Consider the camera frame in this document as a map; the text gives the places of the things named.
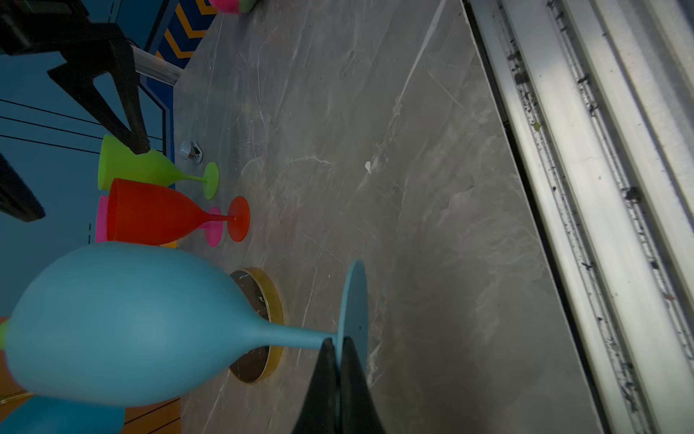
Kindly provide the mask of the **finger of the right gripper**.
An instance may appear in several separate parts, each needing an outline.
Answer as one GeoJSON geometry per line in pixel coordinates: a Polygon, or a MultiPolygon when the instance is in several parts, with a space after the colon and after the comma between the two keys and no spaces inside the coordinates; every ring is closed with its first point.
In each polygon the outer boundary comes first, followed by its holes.
{"type": "Polygon", "coordinates": [[[43,206],[3,156],[0,156],[0,166],[1,211],[23,222],[43,219],[43,206]]]}

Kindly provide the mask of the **red wine glass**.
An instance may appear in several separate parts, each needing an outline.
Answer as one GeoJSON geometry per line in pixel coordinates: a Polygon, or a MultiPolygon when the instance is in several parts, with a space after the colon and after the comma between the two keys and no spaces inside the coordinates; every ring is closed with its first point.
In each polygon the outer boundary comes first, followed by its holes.
{"type": "Polygon", "coordinates": [[[221,224],[242,242],[250,227],[248,201],[237,196],[227,214],[206,212],[171,188],[117,178],[108,197],[106,239],[160,246],[176,242],[204,224],[221,224]]]}

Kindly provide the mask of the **magenta wine glass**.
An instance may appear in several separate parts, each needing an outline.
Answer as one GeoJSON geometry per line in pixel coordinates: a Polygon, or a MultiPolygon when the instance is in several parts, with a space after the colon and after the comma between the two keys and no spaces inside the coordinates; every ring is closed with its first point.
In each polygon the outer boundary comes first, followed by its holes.
{"type": "MultiPolygon", "coordinates": [[[[108,199],[108,195],[103,195],[99,199],[95,229],[96,243],[107,240],[108,199]]],[[[224,231],[222,222],[207,222],[207,224],[201,225],[200,229],[204,231],[206,242],[210,247],[216,247],[220,244],[224,231]]]]}

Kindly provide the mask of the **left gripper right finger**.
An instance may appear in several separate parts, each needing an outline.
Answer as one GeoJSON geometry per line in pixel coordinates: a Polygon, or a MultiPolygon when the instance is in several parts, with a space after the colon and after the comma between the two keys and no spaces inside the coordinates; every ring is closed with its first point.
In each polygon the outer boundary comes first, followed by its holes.
{"type": "Polygon", "coordinates": [[[352,338],[343,340],[340,364],[340,432],[385,434],[352,338]]]}

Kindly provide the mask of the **green wine glass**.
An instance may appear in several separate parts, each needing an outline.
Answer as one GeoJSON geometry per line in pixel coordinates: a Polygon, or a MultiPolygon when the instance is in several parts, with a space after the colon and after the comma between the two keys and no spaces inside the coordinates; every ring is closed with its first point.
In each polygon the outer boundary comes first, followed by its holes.
{"type": "Polygon", "coordinates": [[[117,178],[164,187],[184,180],[201,182],[204,197],[211,200],[219,188],[220,170],[215,163],[209,163],[203,176],[186,175],[161,152],[150,150],[136,155],[115,137],[105,135],[99,155],[99,190],[110,191],[117,178]]]}

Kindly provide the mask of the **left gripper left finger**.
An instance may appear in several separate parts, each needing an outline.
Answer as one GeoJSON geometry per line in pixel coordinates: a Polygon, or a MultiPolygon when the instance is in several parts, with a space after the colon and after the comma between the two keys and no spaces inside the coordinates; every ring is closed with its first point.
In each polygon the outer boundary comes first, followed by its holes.
{"type": "Polygon", "coordinates": [[[338,421],[338,369],[331,338],[323,341],[307,395],[292,434],[335,434],[338,421]]]}

